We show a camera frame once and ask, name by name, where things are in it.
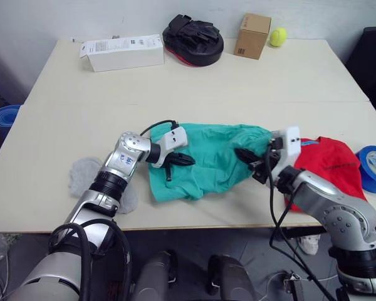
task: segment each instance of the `gray cloth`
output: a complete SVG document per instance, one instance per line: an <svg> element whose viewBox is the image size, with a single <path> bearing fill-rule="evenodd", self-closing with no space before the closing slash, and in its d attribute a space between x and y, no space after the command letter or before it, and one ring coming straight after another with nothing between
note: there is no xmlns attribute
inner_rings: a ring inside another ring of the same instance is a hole
<svg viewBox="0 0 376 301"><path fill-rule="evenodd" d="M70 194L75 198L80 198L85 190L95 179L102 166L101 160L94 157L86 157L73 163L70 170ZM138 207L137 193L131 185L125 188L120 200L118 213L129 213Z"/></svg>

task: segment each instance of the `white sneaker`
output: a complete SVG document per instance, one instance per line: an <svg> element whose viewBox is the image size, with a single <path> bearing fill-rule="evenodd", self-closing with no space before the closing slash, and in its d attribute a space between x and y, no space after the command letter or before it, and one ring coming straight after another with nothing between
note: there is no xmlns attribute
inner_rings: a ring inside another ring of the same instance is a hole
<svg viewBox="0 0 376 301"><path fill-rule="evenodd" d="M319 249L319 235L308 235L297 238L301 250L308 255L316 255Z"/></svg>

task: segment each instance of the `cardboard box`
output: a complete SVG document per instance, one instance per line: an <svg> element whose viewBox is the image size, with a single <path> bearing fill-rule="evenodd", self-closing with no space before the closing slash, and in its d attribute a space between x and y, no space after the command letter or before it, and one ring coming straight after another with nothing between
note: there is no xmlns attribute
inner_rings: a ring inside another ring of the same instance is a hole
<svg viewBox="0 0 376 301"><path fill-rule="evenodd" d="M268 39L270 22L270 17L245 14L234 54L258 60Z"/></svg>
<svg viewBox="0 0 376 301"><path fill-rule="evenodd" d="M80 58L87 56L95 72L164 64L160 35L133 36L82 43Z"/></svg>

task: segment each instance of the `red cloth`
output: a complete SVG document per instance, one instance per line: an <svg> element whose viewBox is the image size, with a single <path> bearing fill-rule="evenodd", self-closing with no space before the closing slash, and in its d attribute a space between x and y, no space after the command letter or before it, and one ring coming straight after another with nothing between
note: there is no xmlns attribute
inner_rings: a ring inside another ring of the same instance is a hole
<svg viewBox="0 0 376 301"><path fill-rule="evenodd" d="M341 141L325 137L317 140L301 139L301 154L294 166L332 182L343 193L366 200L362 191L360 162L352 150ZM294 204L291 210L301 211Z"/></svg>

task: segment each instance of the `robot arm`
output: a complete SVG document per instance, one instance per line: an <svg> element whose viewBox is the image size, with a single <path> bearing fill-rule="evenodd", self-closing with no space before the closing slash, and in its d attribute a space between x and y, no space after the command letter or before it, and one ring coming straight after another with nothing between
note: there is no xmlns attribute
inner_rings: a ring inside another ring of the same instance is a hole
<svg viewBox="0 0 376 301"><path fill-rule="evenodd" d="M376 295L376 210L316 174L293 167L301 151L298 127L273 133L271 144L268 160L274 185L281 193L290 194L293 203L329 233L333 244L329 255L337 259L341 283L350 292ZM264 184L268 178L264 160L253 160L242 149L236 154Z"/></svg>
<svg viewBox="0 0 376 301"><path fill-rule="evenodd" d="M124 189L140 161L152 163L155 168L165 167L175 155L174 150L187 145L187 135L178 124L163 135L156 143L133 132L126 132L117 141L114 151L109 154L104 165L99 170L94 182L86 190L67 217L65 224L81 225L94 219L112 221ZM195 161L186 158L184 165ZM103 223L90 224L85 227L90 251L104 255L110 246L113 230ZM62 240L70 230L63 230L58 235ZM23 284L9 296L10 301L77 301L81 299L81 248L77 235L73 235L67 244L52 250L43 258L27 276ZM124 254L126 264L129 264L130 254Z"/></svg>

